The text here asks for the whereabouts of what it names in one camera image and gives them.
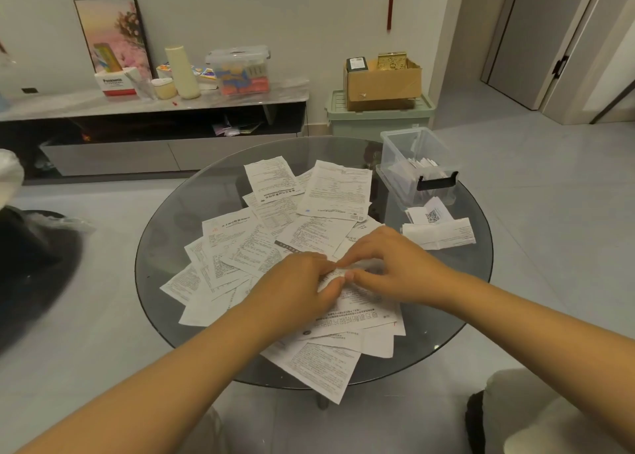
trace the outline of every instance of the round glass table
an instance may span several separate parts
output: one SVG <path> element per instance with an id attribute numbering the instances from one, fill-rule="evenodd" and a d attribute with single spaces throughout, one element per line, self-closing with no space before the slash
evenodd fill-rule
<path id="1" fill-rule="evenodd" d="M 184 246 L 202 235 L 203 220 L 246 207 L 242 196 L 251 192 L 244 165 L 283 156 L 300 175 L 324 160 L 355 168 L 372 168 L 381 158 L 382 144 L 359 138 L 304 137 L 254 146 L 201 170 L 180 185 L 150 219 L 137 249 L 135 276 L 141 305 L 154 328 L 173 347 L 202 329 L 179 324 L 185 308 L 159 289 L 189 260 Z M 431 253 L 447 265 L 489 281 L 493 263 L 487 219 L 467 189 L 457 183 L 456 202 L 448 206 L 454 218 L 469 217 L 476 244 Z M 399 230 L 409 220 L 382 180 L 373 175 L 368 214 Z M 350 384 L 376 380 L 425 359 L 464 326 L 456 317 L 431 307 L 402 304 L 406 336 L 395 336 L 394 355 L 380 359 L 362 355 Z M 235 379 L 247 384 L 283 389 L 308 389 L 295 377 L 258 355 Z"/>

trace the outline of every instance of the green storage bin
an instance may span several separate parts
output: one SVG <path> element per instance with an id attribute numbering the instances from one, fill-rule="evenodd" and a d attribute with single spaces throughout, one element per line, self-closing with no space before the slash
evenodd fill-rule
<path id="1" fill-rule="evenodd" d="M 348 111 L 344 91 L 336 89 L 326 103 L 326 117 L 336 137 L 382 142 L 382 131 L 428 126 L 435 109 L 430 98 L 421 95 L 411 110 Z"/>

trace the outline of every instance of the black shoe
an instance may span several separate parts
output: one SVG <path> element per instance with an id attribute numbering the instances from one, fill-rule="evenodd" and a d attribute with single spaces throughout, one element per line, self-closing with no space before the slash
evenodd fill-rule
<path id="1" fill-rule="evenodd" d="M 473 454 L 485 454 L 483 430 L 483 391 L 470 395 L 465 410 L 465 430 Z"/>

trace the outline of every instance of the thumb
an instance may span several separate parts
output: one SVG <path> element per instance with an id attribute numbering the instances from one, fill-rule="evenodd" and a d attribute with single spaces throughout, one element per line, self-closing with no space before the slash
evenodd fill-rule
<path id="1" fill-rule="evenodd" d="M 342 293 L 345 283 L 346 279 L 344 279 L 344 277 L 337 277 L 331 280 L 326 287 L 317 293 L 317 297 L 323 304 L 324 309 L 330 309 L 333 306 L 337 298 Z"/>
<path id="2" fill-rule="evenodd" d="M 359 268 L 348 270 L 345 274 L 348 282 L 353 282 L 367 290 L 381 295 L 389 291 L 388 279 L 384 275 L 376 275 Z"/>

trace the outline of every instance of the flower painting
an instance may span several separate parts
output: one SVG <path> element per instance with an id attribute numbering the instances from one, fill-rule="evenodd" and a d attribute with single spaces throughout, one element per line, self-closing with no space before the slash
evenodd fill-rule
<path id="1" fill-rule="evenodd" d="M 75 0 L 95 72 L 135 66 L 152 78 L 137 0 Z"/>

